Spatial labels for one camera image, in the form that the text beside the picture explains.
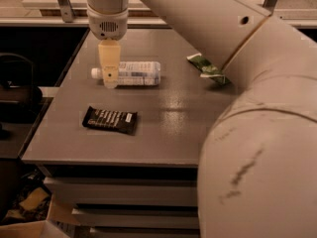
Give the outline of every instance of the black packet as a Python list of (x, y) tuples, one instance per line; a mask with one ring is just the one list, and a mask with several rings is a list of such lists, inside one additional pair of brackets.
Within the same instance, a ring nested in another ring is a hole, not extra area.
[(138, 112), (110, 111), (89, 106), (82, 126), (104, 131), (116, 131), (133, 135)]

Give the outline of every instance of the gray table top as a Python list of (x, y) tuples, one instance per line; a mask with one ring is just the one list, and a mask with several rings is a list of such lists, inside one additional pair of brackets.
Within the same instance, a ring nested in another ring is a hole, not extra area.
[[(90, 33), (79, 51), (23, 161), (43, 165), (197, 167), (204, 139), (233, 101), (233, 85), (219, 88), (186, 57), (197, 50), (174, 30), (128, 30), (122, 60), (156, 60), (161, 83), (155, 87), (106, 89), (92, 79), (99, 66)], [(136, 111), (135, 136), (84, 128), (88, 106)]]

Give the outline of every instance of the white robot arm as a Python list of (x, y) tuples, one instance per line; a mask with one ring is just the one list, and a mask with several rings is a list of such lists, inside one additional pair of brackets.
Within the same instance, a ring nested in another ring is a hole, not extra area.
[(202, 149), (201, 236), (317, 237), (316, 44), (245, 0), (141, 1), (244, 90)]

